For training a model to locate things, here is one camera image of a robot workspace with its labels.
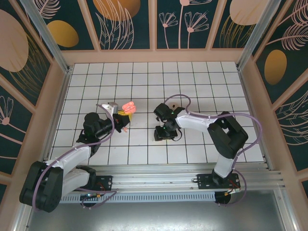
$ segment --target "yellow object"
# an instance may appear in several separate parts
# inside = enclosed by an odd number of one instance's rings
[[[130,17],[134,17],[140,9],[140,0],[93,0],[96,9],[102,16],[113,21],[124,21],[127,18],[121,16],[121,8],[125,13],[127,9]]]
[[[117,112],[119,115],[121,115],[121,116],[128,116],[129,117],[129,120],[131,121],[131,119],[133,118],[133,114],[132,113],[128,113],[128,114],[126,114],[123,110],[121,110],[121,111],[118,111]]]
[[[0,10],[0,66],[18,72],[27,63],[29,45],[27,34],[9,13]]]
[[[67,22],[55,20],[47,25],[56,43],[63,47],[74,47],[79,42],[75,29]]]
[[[232,0],[230,17],[238,25],[249,26],[259,21],[268,0]]]
[[[269,53],[265,61],[264,75],[265,80],[275,85],[282,79],[287,68],[287,57],[280,50],[273,50]]]

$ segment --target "wall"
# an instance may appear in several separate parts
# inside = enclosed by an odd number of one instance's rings
[[[274,169],[282,171],[302,230],[308,227],[308,2],[282,1],[244,68]]]
[[[0,2],[0,31],[0,224],[8,230],[64,74],[14,1]]]
[[[237,61],[267,2],[34,1],[69,64]]]

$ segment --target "pink object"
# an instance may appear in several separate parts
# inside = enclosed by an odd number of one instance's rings
[[[136,106],[134,105],[133,101],[123,105],[122,109],[124,110],[125,113],[135,113],[136,112]]]

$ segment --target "white tile floor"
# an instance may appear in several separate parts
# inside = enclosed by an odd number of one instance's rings
[[[67,151],[83,129],[84,116],[101,113],[96,103],[116,102],[121,107],[133,100],[137,112],[128,133],[115,132],[90,158],[89,165],[214,163],[218,152],[208,132],[185,129],[180,141],[154,141],[159,125],[153,113],[165,98],[186,94],[190,110],[204,114],[222,111],[249,113],[234,62],[168,62],[76,64],[52,147],[51,158]],[[175,98],[169,106],[183,106]],[[249,135],[245,147],[256,139],[250,119],[237,116]],[[239,162],[263,162],[259,145],[245,152]]]

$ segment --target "purple cable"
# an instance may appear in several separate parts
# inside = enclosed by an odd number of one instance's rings
[[[96,191],[96,190],[87,190],[87,189],[82,189],[82,188],[77,188],[78,190],[81,190],[81,191],[86,191],[86,192],[91,192],[91,193],[103,193],[103,196],[107,193],[113,193],[111,196],[107,197],[105,200],[103,200],[102,202],[100,203],[96,203],[95,205],[91,206],[91,207],[86,207],[84,205],[84,202],[85,200],[87,199],[86,197],[81,201],[81,205],[83,206],[83,208],[88,208],[89,210],[90,209],[93,209],[93,208],[97,208],[99,206],[102,206],[103,204],[105,204],[108,200],[110,200],[111,197],[113,197],[114,195],[116,195],[117,191],[116,190],[113,190],[113,191]]]
[[[236,170],[236,169],[233,169],[233,171],[236,172],[237,174],[239,174],[239,175],[243,178],[244,186],[245,186],[244,195],[241,197],[240,200],[238,200],[238,201],[236,201],[236,202],[234,202],[234,203],[231,203],[231,204],[226,204],[226,205],[224,205],[224,206],[231,206],[231,205],[235,205],[235,204],[241,202],[241,201],[244,199],[244,197],[246,196],[246,193],[247,193],[247,182],[246,182],[244,176],[242,175],[242,173],[240,173],[240,172],[239,172],[238,170]]]
[[[198,117],[198,118],[205,118],[205,119],[209,119],[209,118],[212,118],[212,119],[220,119],[220,118],[225,118],[225,117],[229,117],[229,116],[237,116],[237,115],[238,115],[238,116],[245,116],[245,117],[251,118],[252,120],[254,120],[254,121],[257,123],[257,125],[258,125],[258,127],[259,127],[259,135],[258,135],[257,139],[256,139],[252,144],[248,145],[246,148],[242,149],[241,151],[239,151],[239,152],[236,154],[236,156],[235,156],[235,158],[234,158],[234,162],[233,162],[233,164],[232,164],[232,169],[234,169],[235,163],[236,163],[236,161],[237,161],[239,155],[242,154],[244,151],[247,151],[248,149],[250,149],[251,147],[253,147],[255,144],[257,144],[257,143],[260,141],[263,128],[262,128],[261,123],[260,123],[256,118],[254,118],[253,116],[248,115],[248,114],[244,114],[244,113],[229,113],[229,114],[214,115],[214,116],[213,116],[213,115],[201,115],[201,114],[196,114],[196,113],[193,113],[193,112],[188,111],[188,107],[191,105],[192,101],[191,101],[191,99],[190,99],[187,95],[183,95],[183,94],[172,95],[172,96],[170,96],[169,98],[167,98],[167,99],[164,101],[164,103],[166,103],[169,99],[174,98],[174,97],[176,97],[176,96],[183,96],[183,97],[185,97],[185,98],[188,99],[189,103],[188,103],[188,105],[185,107],[185,111],[186,111],[188,114],[192,115],[192,116],[195,116],[195,117]]]
[[[109,139],[111,138],[111,136],[113,135],[114,130],[115,130],[115,123],[114,123],[114,120],[113,120],[112,116],[111,116],[110,113],[109,113],[104,107],[102,107],[100,104],[97,104],[96,106],[102,108],[102,109],[106,112],[107,117],[111,120],[111,123],[112,123],[112,130],[111,130],[110,136],[108,136],[106,139],[104,139],[104,140],[102,140],[102,141],[99,141],[99,142],[96,142],[96,143],[83,144],[83,145],[80,145],[80,146],[78,146],[78,147],[74,147],[74,148],[72,148],[71,150],[69,150],[69,151],[67,151],[66,153],[64,153],[63,155],[59,156],[59,157],[57,158],[57,160],[53,161],[49,166],[47,166],[47,168],[42,172],[41,176],[39,177],[38,182],[37,182],[37,184],[36,184],[36,186],[35,186],[35,189],[34,189],[34,193],[33,193],[33,197],[32,197],[32,207],[33,207],[33,209],[34,209],[35,211],[39,211],[39,209],[37,209],[37,207],[36,207],[36,198],[37,198],[37,194],[38,194],[39,185],[40,185],[40,183],[42,182],[42,179],[43,179],[44,175],[47,173],[47,171],[48,171],[54,164],[56,164],[59,160],[61,160],[62,158],[64,158],[65,156],[67,156],[68,154],[70,154],[72,151],[74,151],[74,150],[76,150],[76,149],[104,143],[105,141],[109,140]]]

